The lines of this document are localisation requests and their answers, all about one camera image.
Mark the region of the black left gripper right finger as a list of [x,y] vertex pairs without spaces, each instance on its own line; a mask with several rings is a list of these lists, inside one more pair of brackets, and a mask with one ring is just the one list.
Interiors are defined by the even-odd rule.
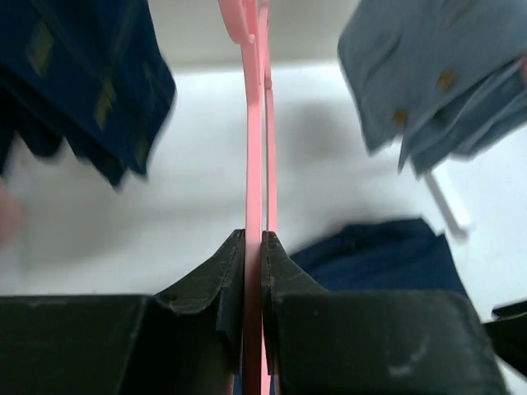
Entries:
[[326,292],[316,280],[287,255],[275,232],[264,231],[260,248],[263,339],[269,374],[276,374],[277,323],[273,303],[280,292]]

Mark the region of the dark blue trousers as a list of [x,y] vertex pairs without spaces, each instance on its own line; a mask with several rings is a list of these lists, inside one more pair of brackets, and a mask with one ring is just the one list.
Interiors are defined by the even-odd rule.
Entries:
[[445,234],[422,218],[346,225],[290,258],[331,296],[416,291],[470,301]]

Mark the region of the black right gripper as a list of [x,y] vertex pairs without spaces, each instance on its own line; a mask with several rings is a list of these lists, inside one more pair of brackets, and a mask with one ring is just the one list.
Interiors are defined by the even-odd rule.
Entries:
[[493,320],[484,324],[496,354],[511,368],[527,374],[527,302],[497,306]]

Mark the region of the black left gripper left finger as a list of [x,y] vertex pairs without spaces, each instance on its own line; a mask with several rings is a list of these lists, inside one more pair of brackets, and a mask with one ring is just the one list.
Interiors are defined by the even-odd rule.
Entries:
[[200,314],[217,302],[216,330],[228,341],[239,342],[244,263],[245,232],[234,230],[209,259],[157,296],[180,315]]

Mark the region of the pink hanger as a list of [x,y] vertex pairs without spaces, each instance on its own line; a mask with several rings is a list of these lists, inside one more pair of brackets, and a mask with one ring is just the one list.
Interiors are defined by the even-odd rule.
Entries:
[[268,394],[264,348],[260,246],[263,229],[277,230],[277,164],[269,1],[221,0],[231,40],[240,46],[247,104],[243,394]]

